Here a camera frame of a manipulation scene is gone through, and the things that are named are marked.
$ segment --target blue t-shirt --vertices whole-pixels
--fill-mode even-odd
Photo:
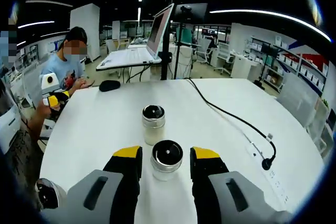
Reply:
[[[59,86],[63,90],[69,90],[78,77],[83,76],[83,68],[79,59],[62,61],[56,54],[50,56],[41,74],[55,73]]]

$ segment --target laptop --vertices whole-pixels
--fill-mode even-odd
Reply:
[[[158,49],[162,41],[164,31],[168,25],[174,4],[167,6],[154,16],[154,21],[146,47],[132,48],[111,52],[97,67],[96,71],[146,66],[149,64],[160,63]]]

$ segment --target metal jar lid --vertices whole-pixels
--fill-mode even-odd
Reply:
[[[58,185],[47,180],[39,178],[35,183],[35,190],[43,208],[57,208],[62,206],[66,199],[66,192]]]
[[[171,140],[156,143],[152,150],[151,163],[154,169],[171,173],[182,163],[183,151],[179,144]]]
[[[142,110],[142,122],[145,127],[162,127],[165,123],[164,109],[158,105],[146,106]]]

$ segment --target power strip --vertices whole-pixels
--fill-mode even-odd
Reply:
[[[261,166],[261,163],[263,161],[263,157],[260,155],[260,153],[256,150],[256,148],[249,144],[246,147],[247,152],[250,154],[250,156],[253,158],[253,160],[256,162],[257,166],[259,167],[260,171],[264,174],[268,182],[271,184],[271,187],[274,191],[274,193],[277,195],[282,207],[284,209],[287,209],[287,203],[288,203],[288,195],[286,194],[285,189],[282,187],[279,177],[277,176],[274,169],[270,170],[264,170]]]

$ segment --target face mask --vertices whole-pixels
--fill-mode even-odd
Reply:
[[[69,54],[63,54],[64,58],[66,58],[67,61],[73,61],[73,60],[79,60],[80,55],[69,55]]]

